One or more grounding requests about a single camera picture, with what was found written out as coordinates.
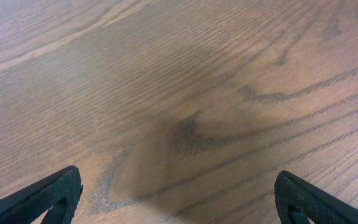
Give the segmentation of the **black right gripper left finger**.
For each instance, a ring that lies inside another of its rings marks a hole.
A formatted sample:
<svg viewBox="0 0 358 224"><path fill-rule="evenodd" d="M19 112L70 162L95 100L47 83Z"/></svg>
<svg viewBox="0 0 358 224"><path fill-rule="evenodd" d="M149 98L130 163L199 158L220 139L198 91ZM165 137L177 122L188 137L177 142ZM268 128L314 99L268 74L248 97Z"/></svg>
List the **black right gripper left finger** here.
<svg viewBox="0 0 358 224"><path fill-rule="evenodd" d="M83 191L77 166L68 166L0 199L0 223L70 224Z"/></svg>

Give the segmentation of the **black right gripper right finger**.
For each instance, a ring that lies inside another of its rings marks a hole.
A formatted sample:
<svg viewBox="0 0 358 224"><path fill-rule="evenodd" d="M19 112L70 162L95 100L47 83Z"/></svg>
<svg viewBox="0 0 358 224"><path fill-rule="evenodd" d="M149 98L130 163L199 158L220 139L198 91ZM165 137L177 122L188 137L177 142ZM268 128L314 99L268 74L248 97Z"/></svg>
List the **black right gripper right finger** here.
<svg viewBox="0 0 358 224"><path fill-rule="evenodd" d="M358 209L289 171L277 175L274 195L282 224L358 224Z"/></svg>

